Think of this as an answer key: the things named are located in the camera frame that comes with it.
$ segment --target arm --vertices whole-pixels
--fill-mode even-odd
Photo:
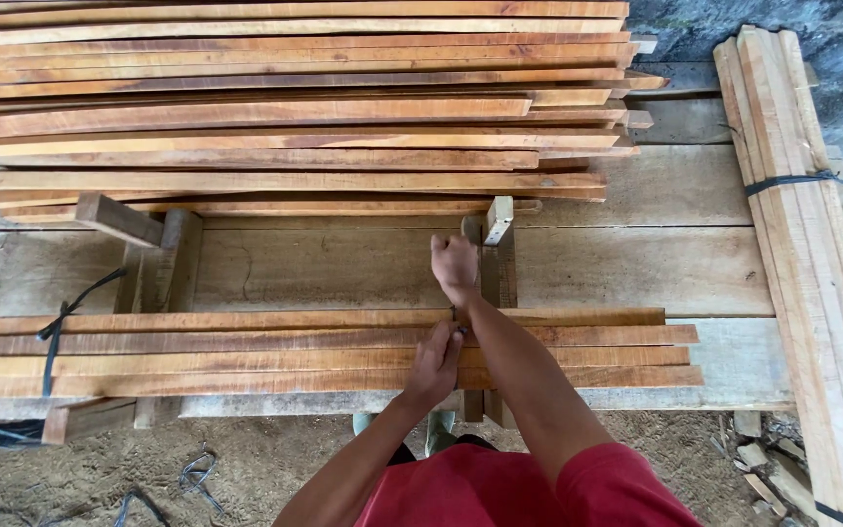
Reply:
[[[353,525],[404,438],[457,382],[462,335],[441,322],[419,343],[404,391],[282,509],[275,527]]]
[[[444,293],[470,320],[494,384],[552,485],[575,454],[613,441],[552,353],[474,289],[475,245],[461,236],[433,236],[432,270]]]

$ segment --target dirt floor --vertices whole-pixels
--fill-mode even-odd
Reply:
[[[642,452],[656,474],[705,525],[767,527],[773,515],[754,513],[756,495],[710,437],[721,439],[731,413],[604,412],[615,438]],[[420,457],[424,423],[407,439]],[[523,451],[516,431],[492,423],[455,427],[476,433],[501,450]],[[111,525],[120,499],[138,487],[171,525],[232,526],[271,523],[307,479],[352,437],[350,417],[302,416],[184,419],[153,430],[110,432],[70,446],[0,450],[0,508],[31,523],[79,514],[61,527]],[[218,516],[200,494],[183,494],[181,468],[206,442],[217,454],[208,491],[224,508]],[[728,444],[733,452],[735,445]],[[21,526],[0,515],[0,526]],[[128,526],[158,525],[141,504],[130,506]]]

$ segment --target bundle of wooden slats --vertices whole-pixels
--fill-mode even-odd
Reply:
[[[744,26],[715,49],[743,183],[828,158],[798,38]],[[843,524],[843,214],[834,181],[749,198],[802,421],[819,524]]]
[[[577,387],[702,385],[693,325],[661,308],[506,309]],[[55,397],[400,389],[417,342],[448,309],[84,315],[64,321]],[[40,397],[48,317],[0,319],[0,398]],[[496,388],[476,337],[459,389]]]
[[[13,4],[0,209],[17,222],[72,218],[84,190],[203,216],[600,202],[588,158],[637,152],[626,129],[652,119],[621,99],[664,81],[625,69],[626,2]]]

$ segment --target green shoe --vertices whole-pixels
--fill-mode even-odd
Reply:
[[[452,428],[454,428],[453,412],[437,410],[428,413],[428,437],[424,444],[426,457],[430,458],[457,441],[457,438],[451,435]]]
[[[376,419],[378,413],[354,413],[353,414],[353,435],[360,435],[373,419]]]

